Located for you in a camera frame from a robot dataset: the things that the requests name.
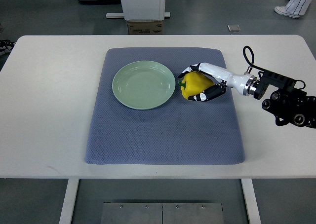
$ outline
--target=black cable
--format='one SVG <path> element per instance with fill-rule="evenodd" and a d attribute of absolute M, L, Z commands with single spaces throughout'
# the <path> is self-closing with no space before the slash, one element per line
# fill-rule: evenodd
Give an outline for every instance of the black cable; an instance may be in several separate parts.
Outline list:
<path fill-rule="evenodd" d="M 249 61 L 247 55 L 246 55 L 246 49 L 248 49 L 250 51 L 250 54 L 251 54 L 251 62 Z M 252 51 L 252 49 L 250 48 L 250 46 L 246 45 L 243 50 L 242 50 L 242 53 L 243 53 L 243 56 L 246 60 L 246 62 L 249 64 L 250 67 L 254 67 L 255 69 L 258 69 L 258 70 L 262 70 L 262 71 L 266 71 L 265 69 L 259 67 L 259 66 L 256 66 L 254 65 L 253 63 L 255 62 L 255 55 Z"/>
<path fill-rule="evenodd" d="M 303 87 L 302 88 L 298 88 L 300 90 L 303 90 L 306 87 L 306 83 L 303 80 L 295 80 L 295 82 L 302 82 L 303 83 Z"/>
<path fill-rule="evenodd" d="M 250 62 L 250 60 L 248 59 L 248 57 L 247 57 L 247 55 L 246 55 L 246 49 L 248 49 L 248 50 L 250 51 L 250 54 L 251 54 L 251 62 Z M 253 68 L 258 69 L 258 70 L 262 70 L 262 72 L 260 71 L 260 72 L 258 73 L 259 78 L 261 79 L 263 73 L 264 73 L 265 71 L 267 71 L 267 70 L 265 70 L 265 69 L 263 69 L 263 68 L 261 68 L 261 67 L 256 66 L 256 65 L 253 64 L 253 63 L 255 62 L 255 55 L 254 55 L 254 53 L 253 53 L 253 50 L 250 48 L 250 46 L 246 45 L 246 46 L 243 48 L 242 53 L 243 53 L 243 56 L 244 56 L 246 62 L 249 64 L 250 67 L 253 67 Z M 305 82 L 304 82 L 303 80 L 300 80 L 300 79 L 296 80 L 296 79 L 295 79 L 295 83 L 296 83 L 296 82 L 302 82 L 302 83 L 303 83 L 303 87 L 302 87 L 302 88 L 298 88 L 298 89 L 303 90 L 303 89 L 306 87 L 306 84 L 305 84 Z"/>

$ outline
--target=plate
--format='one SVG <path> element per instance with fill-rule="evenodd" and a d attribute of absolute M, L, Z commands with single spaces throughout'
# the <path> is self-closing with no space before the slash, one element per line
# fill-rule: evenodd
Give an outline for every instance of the plate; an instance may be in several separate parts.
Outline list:
<path fill-rule="evenodd" d="M 168 101 L 175 89 L 175 78 L 165 65 L 137 61 L 121 68 L 113 78 L 115 97 L 125 106 L 148 110 Z"/>

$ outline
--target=floor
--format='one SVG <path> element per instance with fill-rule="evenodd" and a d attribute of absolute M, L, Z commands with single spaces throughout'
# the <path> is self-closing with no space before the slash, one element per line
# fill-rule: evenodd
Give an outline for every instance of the floor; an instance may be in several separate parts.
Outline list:
<path fill-rule="evenodd" d="M 164 34 L 230 35 L 227 25 L 239 24 L 241 32 L 235 33 L 239 35 L 300 35 L 316 56 L 316 2 L 299 19 L 274 13 L 275 6 L 286 3 L 287 0 L 166 0 L 165 10 L 171 17 L 164 20 Z M 0 39 L 17 41 L 24 35 L 128 34 L 124 19 L 105 17 L 107 12 L 122 12 L 119 1 L 0 0 L 0 10 Z M 0 69 L 8 56 L 0 56 Z M 216 195 L 213 200 L 238 206 L 238 212 L 225 214 L 226 224 L 237 223 L 233 217 L 238 223 L 248 222 L 239 181 L 159 183 L 163 188 L 153 191 L 137 188 L 145 184 L 143 180 L 81 181 L 73 223 L 100 223 L 100 207 L 109 200 L 198 201 L 203 199 L 205 187 L 205 199 L 212 200 Z M 316 179 L 255 179 L 253 185 L 263 224 L 316 223 Z M 58 223 L 66 186 L 67 180 L 0 179 L 0 223 Z M 220 198 L 220 192 L 215 192 L 217 187 L 226 187 L 230 196 Z"/>

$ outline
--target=small box on floor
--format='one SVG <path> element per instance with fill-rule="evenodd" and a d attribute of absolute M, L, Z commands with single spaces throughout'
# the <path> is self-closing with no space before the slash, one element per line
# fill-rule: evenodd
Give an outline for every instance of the small box on floor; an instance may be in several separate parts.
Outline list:
<path fill-rule="evenodd" d="M 163 21 L 127 22 L 129 35 L 163 35 Z"/>

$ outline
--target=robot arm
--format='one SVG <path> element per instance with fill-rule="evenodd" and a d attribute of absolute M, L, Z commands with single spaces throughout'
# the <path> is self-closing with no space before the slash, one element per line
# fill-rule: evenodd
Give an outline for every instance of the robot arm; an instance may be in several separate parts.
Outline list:
<path fill-rule="evenodd" d="M 246 49 L 250 50 L 252 62 L 246 57 Z M 269 99 L 262 103 L 262 109 L 272 113 L 276 118 L 276 125 L 283 126 L 288 123 L 299 127 L 316 128 L 316 97 L 307 96 L 303 91 L 305 83 L 277 73 L 268 71 L 254 65 L 253 51 L 249 46 L 245 46 L 243 54 L 249 64 L 247 71 L 243 75 L 234 74 L 222 67 L 209 63 L 199 63 L 186 68 L 179 78 L 193 71 L 199 71 L 215 79 L 218 84 L 206 89 L 200 95 L 195 95 L 190 100 L 209 101 L 225 93 L 226 87 L 235 88 L 239 94 L 244 96 L 253 95 L 260 100 L 269 85 L 278 88 Z M 252 68 L 260 70 L 259 79 L 250 74 Z M 302 82 L 303 88 L 295 88 L 296 82 Z"/>

